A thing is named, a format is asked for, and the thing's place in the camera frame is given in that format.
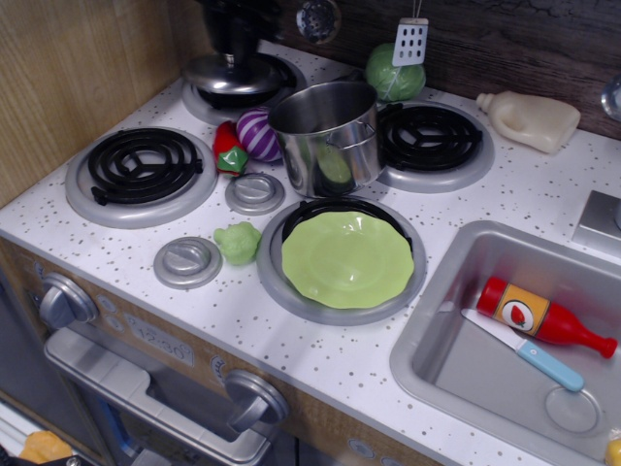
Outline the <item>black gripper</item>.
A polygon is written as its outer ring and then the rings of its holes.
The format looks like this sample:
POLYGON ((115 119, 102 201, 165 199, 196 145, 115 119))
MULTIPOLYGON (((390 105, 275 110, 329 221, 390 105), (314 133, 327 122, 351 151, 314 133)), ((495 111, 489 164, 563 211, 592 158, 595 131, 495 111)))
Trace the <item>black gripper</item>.
POLYGON ((230 66, 248 66, 258 52, 259 42, 278 42, 282 39, 279 25, 282 9, 277 1, 199 1, 203 20, 214 49, 230 66), (241 27, 251 36, 242 40, 232 36, 241 27))

